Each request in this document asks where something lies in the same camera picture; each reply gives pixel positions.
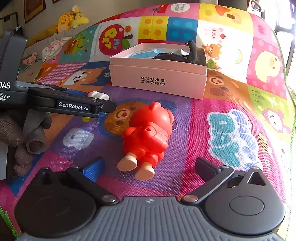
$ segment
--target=blanket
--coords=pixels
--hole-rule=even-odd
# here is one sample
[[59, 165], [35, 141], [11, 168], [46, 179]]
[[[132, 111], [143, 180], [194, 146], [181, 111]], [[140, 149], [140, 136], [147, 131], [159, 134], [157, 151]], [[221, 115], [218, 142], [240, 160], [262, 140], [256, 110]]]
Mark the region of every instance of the blanket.
[[[110, 56], [143, 42], [185, 44], [190, 39], [205, 49], [208, 58], [203, 100], [111, 85]], [[144, 77], [155, 78], [153, 72]], [[73, 163], [86, 166], [103, 159], [105, 171], [95, 181], [118, 197], [181, 198], [204, 183], [194, 169], [201, 156], [235, 170], [262, 169], [286, 206], [280, 231], [285, 238], [291, 208], [295, 103], [286, 86], [281, 48], [263, 19], [238, 9], [197, 3], [132, 10], [68, 40], [42, 65], [35, 81], [106, 93], [117, 109], [96, 119], [52, 115], [52, 127], [46, 131], [48, 151], [35, 157], [25, 177], [0, 182], [0, 205], [18, 230], [14, 207], [41, 167], [61, 171]], [[155, 168], [155, 177], [137, 181], [135, 171], [117, 169], [123, 157], [121, 135], [134, 111], [154, 101], [174, 114], [178, 128]]]

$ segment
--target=wooden frame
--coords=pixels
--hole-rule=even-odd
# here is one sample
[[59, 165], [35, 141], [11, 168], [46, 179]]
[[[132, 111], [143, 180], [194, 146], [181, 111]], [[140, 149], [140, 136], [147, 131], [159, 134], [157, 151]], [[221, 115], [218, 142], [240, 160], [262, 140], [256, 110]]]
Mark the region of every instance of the wooden frame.
[[[33, 6], [34, 9], [27, 9], [27, 6]], [[25, 23], [30, 21], [37, 14], [46, 9], [45, 0], [24, 0]]]

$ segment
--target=doll's foot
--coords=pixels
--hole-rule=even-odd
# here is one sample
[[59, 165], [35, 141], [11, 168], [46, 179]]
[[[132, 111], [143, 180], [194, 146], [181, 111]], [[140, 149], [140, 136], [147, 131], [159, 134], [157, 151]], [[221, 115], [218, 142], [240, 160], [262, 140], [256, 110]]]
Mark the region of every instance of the doll's foot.
[[135, 178], [139, 181], [146, 181], [154, 177], [154, 169], [148, 162], [143, 162], [140, 169], [135, 174]]
[[129, 172], [135, 169], [138, 165], [137, 156], [131, 152], [127, 153], [125, 157], [123, 157], [119, 163], [117, 164], [117, 168], [122, 172]]

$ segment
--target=pink box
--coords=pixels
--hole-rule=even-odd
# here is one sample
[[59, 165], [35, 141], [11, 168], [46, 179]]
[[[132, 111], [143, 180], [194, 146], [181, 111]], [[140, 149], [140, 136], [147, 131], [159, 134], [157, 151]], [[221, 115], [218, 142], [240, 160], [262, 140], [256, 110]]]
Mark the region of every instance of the pink box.
[[161, 59], [125, 58], [137, 50], [155, 48], [183, 49], [189, 52], [186, 45], [161, 43], [141, 43], [129, 48], [110, 57], [112, 85], [202, 99], [207, 81], [204, 49], [197, 48], [197, 60], [201, 65]]

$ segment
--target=red doll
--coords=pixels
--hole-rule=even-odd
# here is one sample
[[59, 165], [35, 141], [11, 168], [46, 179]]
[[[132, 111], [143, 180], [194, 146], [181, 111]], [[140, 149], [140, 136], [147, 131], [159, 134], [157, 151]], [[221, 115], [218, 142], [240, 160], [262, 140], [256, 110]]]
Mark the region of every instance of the red doll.
[[154, 167], [163, 158], [172, 133], [173, 114], [161, 107], [160, 103], [138, 109], [131, 117], [129, 126], [123, 134], [123, 157], [117, 168], [123, 172], [140, 168], [135, 178], [140, 181], [154, 177]]

